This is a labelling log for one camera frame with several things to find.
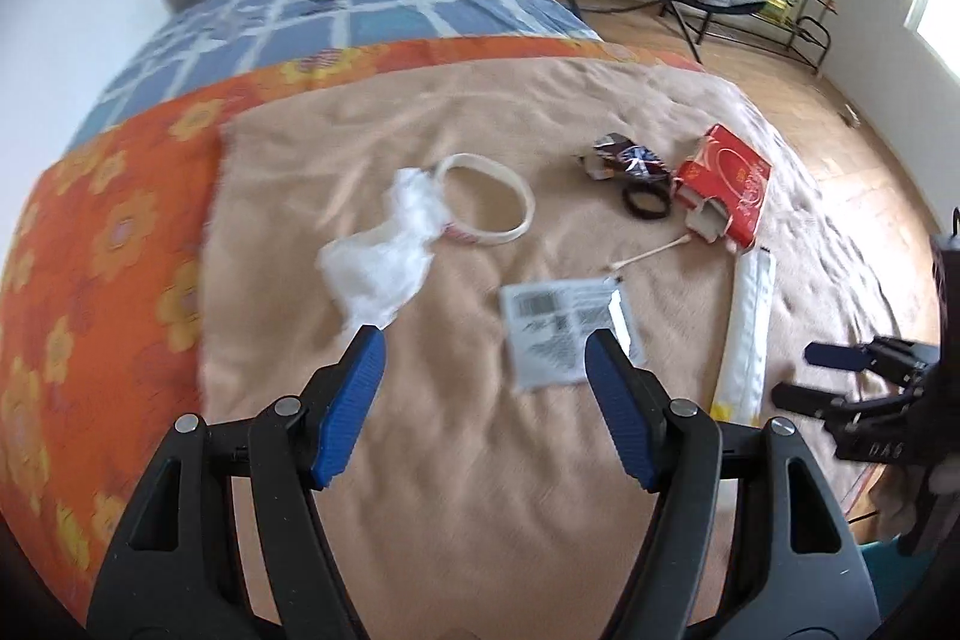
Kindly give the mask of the long white colourful wrapper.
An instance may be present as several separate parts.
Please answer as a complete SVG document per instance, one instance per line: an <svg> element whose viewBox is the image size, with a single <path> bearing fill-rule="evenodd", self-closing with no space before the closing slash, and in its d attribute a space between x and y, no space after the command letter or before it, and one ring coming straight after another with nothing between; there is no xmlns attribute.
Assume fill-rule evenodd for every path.
<svg viewBox="0 0 960 640"><path fill-rule="evenodd" d="M768 248L740 253L734 269L731 314L711 416L721 422L760 422L776 262Z"/></svg>

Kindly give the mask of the white tissue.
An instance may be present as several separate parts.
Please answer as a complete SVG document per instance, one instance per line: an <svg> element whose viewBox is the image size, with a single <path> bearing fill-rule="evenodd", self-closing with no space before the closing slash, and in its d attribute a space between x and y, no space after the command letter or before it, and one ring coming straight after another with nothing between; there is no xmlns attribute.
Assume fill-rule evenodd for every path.
<svg viewBox="0 0 960 640"><path fill-rule="evenodd" d="M324 245L317 269L342 315L343 342L364 325L384 330L420 292L433 263L433 244L449 209L433 174L398 169L384 195L387 220Z"/></svg>

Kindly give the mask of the red cardboard box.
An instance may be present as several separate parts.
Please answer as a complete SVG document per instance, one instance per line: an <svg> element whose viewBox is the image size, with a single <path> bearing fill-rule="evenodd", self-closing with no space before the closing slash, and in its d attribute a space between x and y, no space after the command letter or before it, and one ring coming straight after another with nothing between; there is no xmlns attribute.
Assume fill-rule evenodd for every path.
<svg viewBox="0 0 960 640"><path fill-rule="evenodd" d="M714 124L672 175L672 197L685 211L686 229L698 239L752 250L770 177L771 164L763 156Z"/></svg>

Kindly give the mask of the teal plastic stool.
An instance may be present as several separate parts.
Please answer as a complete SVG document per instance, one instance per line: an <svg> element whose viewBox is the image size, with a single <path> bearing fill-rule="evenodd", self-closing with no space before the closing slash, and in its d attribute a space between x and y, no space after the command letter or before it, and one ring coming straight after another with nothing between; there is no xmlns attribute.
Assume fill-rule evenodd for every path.
<svg viewBox="0 0 960 640"><path fill-rule="evenodd" d="M903 555L898 541L871 542L861 552L880 611L871 638L960 638L958 534L927 554Z"/></svg>

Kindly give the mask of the beige fleece blanket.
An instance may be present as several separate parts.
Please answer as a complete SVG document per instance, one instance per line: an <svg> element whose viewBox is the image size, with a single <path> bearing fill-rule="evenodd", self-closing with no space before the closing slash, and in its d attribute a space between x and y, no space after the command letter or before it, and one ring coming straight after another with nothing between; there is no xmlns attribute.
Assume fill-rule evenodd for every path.
<svg viewBox="0 0 960 640"><path fill-rule="evenodd" d="M715 125L768 161L757 244L775 264L766 377L867 396L809 367L809 342L928 339L924 250L861 226L736 86L596 58L511 58L318 88L292 71L235 86L202 255L206 419L252 416L345 347L317 257L381 224L392 179L457 152L534 191L498 247L441 239L387 328L386 375L348 468L317 496L359 617L376 638L592 638L654 509L622 470L584 376L590 331L628 323L672 395L709 403L737 255L643 223L579 156L618 131L669 161Z"/></svg>

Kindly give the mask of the cotton swab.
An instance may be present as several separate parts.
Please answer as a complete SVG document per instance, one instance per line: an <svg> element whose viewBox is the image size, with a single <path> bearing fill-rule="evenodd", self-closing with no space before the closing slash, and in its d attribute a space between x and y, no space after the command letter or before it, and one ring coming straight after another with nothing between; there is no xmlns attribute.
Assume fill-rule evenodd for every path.
<svg viewBox="0 0 960 640"><path fill-rule="evenodd" d="M651 248L651 250L644 250L644 252L636 253L636 255L633 255L633 257L628 257L628 259L610 262L607 265L607 269L610 271L610 273L617 273L617 271L620 271L620 269L626 268L627 266L640 263L643 260L652 259L652 257L659 255L659 253L669 252L669 250L674 250L674 248L679 248L686 244L690 244L691 240L692 237L690 237L690 234L685 234L685 236L677 237L677 239L667 242L667 244L662 244L659 245L659 247Z"/></svg>

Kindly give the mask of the orange floral bedsheet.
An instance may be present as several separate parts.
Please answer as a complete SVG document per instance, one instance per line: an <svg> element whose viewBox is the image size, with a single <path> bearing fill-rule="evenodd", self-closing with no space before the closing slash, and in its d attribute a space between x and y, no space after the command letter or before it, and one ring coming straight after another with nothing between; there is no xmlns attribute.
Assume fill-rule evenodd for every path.
<svg viewBox="0 0 960 640"><path fill-rule="evenodd" d="M534 182L532 232L441 244L319 507L374 637L596 635L651 503L584 388L511 390L496 292L640 238L571 154L615 127L670 151L686 101L665 85L692 70L560 39L361 47L190 92L51 167L3 275L2 513L53 598L86 619L174 417L254 413L335 357L319 247L379 220L399 167L477 151Z"/></svg>

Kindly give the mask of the white silicone wristband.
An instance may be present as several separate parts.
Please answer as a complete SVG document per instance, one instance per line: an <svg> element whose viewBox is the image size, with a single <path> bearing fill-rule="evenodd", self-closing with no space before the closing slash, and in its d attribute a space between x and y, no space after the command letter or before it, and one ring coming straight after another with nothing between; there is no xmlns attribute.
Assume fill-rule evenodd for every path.
<svg viewBox="0 0 960 640"><path fill-rule="evenodd" d="M524 177L475 152L456 152L431 169L448 208L444 239L467 245L505 245L529 232L535 198Z"/></svg>

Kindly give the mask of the dark crumpled snack wrapper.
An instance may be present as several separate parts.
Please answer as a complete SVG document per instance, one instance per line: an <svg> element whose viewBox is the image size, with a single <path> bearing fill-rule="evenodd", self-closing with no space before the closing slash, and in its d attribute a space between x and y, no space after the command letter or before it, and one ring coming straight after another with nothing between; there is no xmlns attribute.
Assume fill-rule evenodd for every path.
<svg viewBox="0 0 960 640"><path fill-rule="evenodd" d="M596 182L620 179L657 184L670 179L669 167L656 152L620 133L601 136L586 154L579 156L578 163Z"/></svg>

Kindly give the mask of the blue checked bed cover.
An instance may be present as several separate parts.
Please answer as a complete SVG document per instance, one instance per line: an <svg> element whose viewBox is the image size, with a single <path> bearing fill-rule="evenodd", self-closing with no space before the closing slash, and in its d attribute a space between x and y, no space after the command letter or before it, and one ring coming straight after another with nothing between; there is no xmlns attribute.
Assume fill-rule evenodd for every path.
<svg viewBox="0 0 960 640"><path fill-rule="evenodd" d="M68 146L174 97L293 58L474 35L599 37L556 0L199 0L135 53Z"/></svg>

